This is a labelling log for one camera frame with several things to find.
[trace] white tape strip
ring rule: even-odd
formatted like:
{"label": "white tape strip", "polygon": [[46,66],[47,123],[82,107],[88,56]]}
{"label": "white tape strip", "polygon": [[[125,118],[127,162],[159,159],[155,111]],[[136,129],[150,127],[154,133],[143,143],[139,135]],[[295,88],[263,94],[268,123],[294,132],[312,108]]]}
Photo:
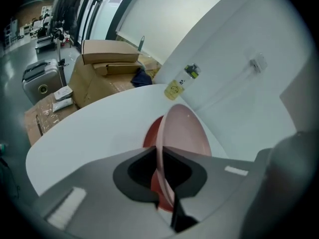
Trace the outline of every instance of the white tape strip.
{"label": "white tape strip", "polygon": [[238,175],[242,175],[242,176],[246,176],[248,174],[248,171],[241,170],[241,169],[229,166],[229,165],[225,167],[225,171],[230,172],[230,173],[235,173]]}

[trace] desk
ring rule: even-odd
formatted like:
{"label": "desk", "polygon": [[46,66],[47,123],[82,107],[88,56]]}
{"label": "desk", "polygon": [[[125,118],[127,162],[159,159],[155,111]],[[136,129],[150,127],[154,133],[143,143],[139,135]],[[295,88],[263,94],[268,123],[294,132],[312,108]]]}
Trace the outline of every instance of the desk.
{"label": "desk", "polygon": [[[73,113],[41,137],[26,157],[26,171],[41,195],[82,165],[142,147],[151,124],[164,115],[175,101],[164,95],[166,84],[126,90],[103,98]],[[216,157],[224,149],[203,124]]]}

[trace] white package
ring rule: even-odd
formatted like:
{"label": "white package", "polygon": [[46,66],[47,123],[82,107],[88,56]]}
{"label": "white package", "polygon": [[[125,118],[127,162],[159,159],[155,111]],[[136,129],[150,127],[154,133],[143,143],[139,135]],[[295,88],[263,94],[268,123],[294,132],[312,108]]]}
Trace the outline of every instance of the white package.
{"label": "white package", "polygon": [[53,104],[53,112],[56,112],[64,107],[70,106],[72,104],[73,104],[72,98],[64,99],[62,101],[54,103]]}
{"label": "white package", "polygon": [[60,101],[60,100],[63,100],[63,99],[70,97],[72,92],[73,92],[73,90],[69,86],[65,86],[65,87],[59,89],[58,91],[54,92],[54,98],[57,101]]}

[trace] silver suitcase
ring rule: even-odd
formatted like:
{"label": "silver suitcase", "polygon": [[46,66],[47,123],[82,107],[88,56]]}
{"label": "silver suitcase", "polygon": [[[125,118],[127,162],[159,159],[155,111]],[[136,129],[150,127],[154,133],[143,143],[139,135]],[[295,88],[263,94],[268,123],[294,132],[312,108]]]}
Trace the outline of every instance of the silver suitcase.
{"label": "silver suitcase", "polygon": [[33,104],[62,87],[60,67],[56,59],[40,60],[28,65],[23,73],[22,88]]}

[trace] dark blue cloth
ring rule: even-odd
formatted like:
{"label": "dark blue cloth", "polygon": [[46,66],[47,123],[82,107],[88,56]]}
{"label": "dark blue cloth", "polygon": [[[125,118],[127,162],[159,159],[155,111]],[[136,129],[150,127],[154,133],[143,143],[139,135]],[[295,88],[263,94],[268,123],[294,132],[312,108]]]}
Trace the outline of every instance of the dark blue cloth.
{"label": "dark blue cloth", "polygon": [[138,70],[136,75],[131,80],[131,83],[135,88],[153,84],[151,77],[147,75],[144,69],[142,68]]}

